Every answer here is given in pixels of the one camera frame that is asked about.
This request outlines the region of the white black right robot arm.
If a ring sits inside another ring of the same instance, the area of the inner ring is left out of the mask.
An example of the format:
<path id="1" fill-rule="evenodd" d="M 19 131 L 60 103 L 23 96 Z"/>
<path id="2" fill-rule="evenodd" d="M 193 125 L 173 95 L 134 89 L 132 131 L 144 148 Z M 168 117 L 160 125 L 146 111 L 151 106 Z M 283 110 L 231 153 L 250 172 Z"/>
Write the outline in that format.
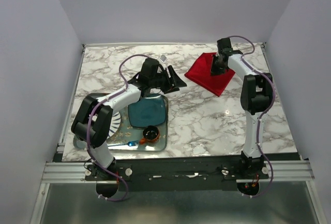
<path id="1" fill-rule="evenodd" d="M 244 59 L 239 50 L 223 48 L 213 55 L 211 75 L 221 75 L 233 70 L 242 80 L 240 103 L 246 115 L 246 137 L 235 170 L 243 178 L 250 178 L 262 171 L 262 152 L 265 115 L 275 101 L 272 75 L 262 73 Z"/>

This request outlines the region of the teal square plate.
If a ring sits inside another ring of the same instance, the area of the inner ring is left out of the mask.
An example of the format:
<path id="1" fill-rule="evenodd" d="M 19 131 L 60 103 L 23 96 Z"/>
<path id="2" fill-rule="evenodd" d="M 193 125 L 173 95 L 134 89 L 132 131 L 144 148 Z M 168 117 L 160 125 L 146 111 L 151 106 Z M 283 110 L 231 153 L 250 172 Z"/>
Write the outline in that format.
<path id="1" fill-rule="evenodd" d="M 152 94 L 128 106 L 130 125 L 135 128 L 158 126 L 166 121 L 166 104 L 160 94 Z"/>

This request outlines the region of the red cloth napkin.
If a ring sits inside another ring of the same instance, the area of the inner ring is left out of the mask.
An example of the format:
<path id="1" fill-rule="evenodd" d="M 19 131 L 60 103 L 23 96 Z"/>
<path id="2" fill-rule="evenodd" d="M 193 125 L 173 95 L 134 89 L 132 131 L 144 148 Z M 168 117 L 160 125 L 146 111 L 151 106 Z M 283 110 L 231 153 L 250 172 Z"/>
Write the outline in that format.
<path id="1" fill-rule="evenodd" d="M 215 52 L 202 53 L 185 73 L 185 77 L 220 97 L 235 75 L 235 72 L 232 69 L 229 69 L 225 74 L 212 76 L 211 67 L 213 56 L 215 54 Z"/>

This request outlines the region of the aluminium frame rail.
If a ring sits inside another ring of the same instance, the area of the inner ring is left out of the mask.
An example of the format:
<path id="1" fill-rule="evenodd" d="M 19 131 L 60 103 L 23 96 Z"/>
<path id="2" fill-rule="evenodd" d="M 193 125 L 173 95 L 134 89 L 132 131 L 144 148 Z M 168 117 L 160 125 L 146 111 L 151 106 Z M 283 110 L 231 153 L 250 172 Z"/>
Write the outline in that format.
<path id="1" fill-rule="evenodd" d="M 292 160 L 292 161 L 271 161 L 274 177 L 273 182 L 307 182 L 315 179 L 312 167 L 309 161 L 306 160 Z M 91 176 L 91 173 L 84 167 L 83 162 L 51 162 L 46 163 L 42 175 L 42 183 L 92 183 L 99 181 L 100 183 L 116 183 L 116 181 L 105 181 L 97 178 L 97 176 Z M 268 182 L 271 177 L 270 166 L 266 163 L 268 170 L 267 179 L 262 179 L 260 176 L 259 182 Z M 127 180 L 133 179 L 133 166 L 132 169 L 124 169 L 124 176 L 129 175 Z M 193 171 L 184 173 L 184 179 L 202 179 L 207 180 L 209 176 L 206 173 Z M 155 179 L 165 179 L 165 176 L 161 174 L 151 173 L 147 176 L 147 181 Z"/>

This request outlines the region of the brown ceramic cup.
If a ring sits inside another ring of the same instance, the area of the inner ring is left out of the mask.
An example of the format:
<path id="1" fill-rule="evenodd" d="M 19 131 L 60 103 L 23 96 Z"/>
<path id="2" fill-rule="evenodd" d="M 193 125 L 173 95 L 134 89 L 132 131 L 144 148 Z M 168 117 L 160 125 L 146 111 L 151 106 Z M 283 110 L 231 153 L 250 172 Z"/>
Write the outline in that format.
<path id="1" fill-rule="evenodd" d="M 160 131 L 156 126 L 147 126 L 142 133 L 143 138 L 139 141 L 140 145 L 154 144 L 160 138 Z"/>

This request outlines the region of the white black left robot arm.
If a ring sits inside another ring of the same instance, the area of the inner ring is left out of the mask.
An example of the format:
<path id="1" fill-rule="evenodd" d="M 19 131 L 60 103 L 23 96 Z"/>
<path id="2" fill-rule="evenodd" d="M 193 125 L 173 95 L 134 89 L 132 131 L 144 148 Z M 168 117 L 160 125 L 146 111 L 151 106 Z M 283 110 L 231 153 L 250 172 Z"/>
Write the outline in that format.
<path id="1" fill-rule="evenodd" d="M 156 59 L 145 56 L 140 72 L 125 81 L 124 87 L 99 98 L 89 94 L 83 99 L 71 131 L 77 139 L 87 143 L 87 152 L 103 180 L 116 175 L 115 158 L 107 145 L 113 115 L 148 98 L 152 89 L 168 94 L 186 85 L 172 66 L 163 68 Z"/>

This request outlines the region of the black mounting base plate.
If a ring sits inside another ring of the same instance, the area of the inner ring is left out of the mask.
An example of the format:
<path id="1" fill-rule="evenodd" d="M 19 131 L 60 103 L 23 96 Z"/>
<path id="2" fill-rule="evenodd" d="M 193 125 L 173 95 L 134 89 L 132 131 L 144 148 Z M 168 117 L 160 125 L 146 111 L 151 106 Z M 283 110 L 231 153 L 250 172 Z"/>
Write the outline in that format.
<path id="1" fill-rule="evenodd" d="M 129 191 L 237 190 L 237 184 L 269 178 L 262 159 L 246 163 L 240 155 L 119 159 L 111 172 Z"/>

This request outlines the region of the glass rectangular tray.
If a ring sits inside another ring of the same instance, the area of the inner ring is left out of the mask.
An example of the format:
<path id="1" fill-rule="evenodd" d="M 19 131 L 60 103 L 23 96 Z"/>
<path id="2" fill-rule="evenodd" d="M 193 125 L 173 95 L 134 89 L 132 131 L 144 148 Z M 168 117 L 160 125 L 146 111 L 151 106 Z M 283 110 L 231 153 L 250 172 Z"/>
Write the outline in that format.
<path id="1" fill-rule="evenodd" d="M 91 151 L 158 152 L 167 143 L 168 103 L 160 94 L 141 97 L 137 89 L 89 94 L 71 126 Z"/>

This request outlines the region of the white blue striped plate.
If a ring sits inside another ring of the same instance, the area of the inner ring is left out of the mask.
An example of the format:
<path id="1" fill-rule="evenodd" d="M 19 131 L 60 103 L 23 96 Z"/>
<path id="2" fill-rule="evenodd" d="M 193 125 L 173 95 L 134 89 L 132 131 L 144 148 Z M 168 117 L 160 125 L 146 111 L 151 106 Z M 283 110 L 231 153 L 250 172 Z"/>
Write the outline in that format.
<path id="1" fill-rule="evenodd" d="M 111 119 L 108 138 L 113 137 L 117 133 L 117 131 L 120 128 L 121 122 L 122 122 L 121 114 L 119 112 L 115 113 Z"/>

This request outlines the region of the blue handled utensil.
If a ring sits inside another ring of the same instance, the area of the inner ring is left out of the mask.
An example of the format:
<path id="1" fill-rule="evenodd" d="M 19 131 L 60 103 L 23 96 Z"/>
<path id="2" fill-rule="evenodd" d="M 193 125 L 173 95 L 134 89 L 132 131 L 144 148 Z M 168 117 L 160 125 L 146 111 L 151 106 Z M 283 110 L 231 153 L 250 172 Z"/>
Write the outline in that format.
<path id="1" fill-rule="evenodd" d="M 140 142 L 138 140 L 136 141 L 129 141 L 126 143 L 121 144 L 108 144 L 109 149 L 131 149 L 132 147 L 138 147 L 140 145 Z"/>

